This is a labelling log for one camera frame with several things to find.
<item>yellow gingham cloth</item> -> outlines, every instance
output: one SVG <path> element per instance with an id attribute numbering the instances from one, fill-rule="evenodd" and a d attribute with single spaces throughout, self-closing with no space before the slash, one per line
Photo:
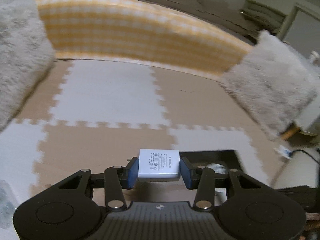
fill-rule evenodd
<path id="1" fill-rule="evenodd" d="M 57 58 L 132 59 L 214 77 L 252 46 L 185 13 L 138 0 L 36 0 Z"/>

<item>white power adapter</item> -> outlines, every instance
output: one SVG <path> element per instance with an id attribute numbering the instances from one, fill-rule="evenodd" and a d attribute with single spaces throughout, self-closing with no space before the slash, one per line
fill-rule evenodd
<path id="1" fill-rule="evenodd" d="M 178 150 L 140 149 L 139 179 L 180 178 L 180 153 Z"/>

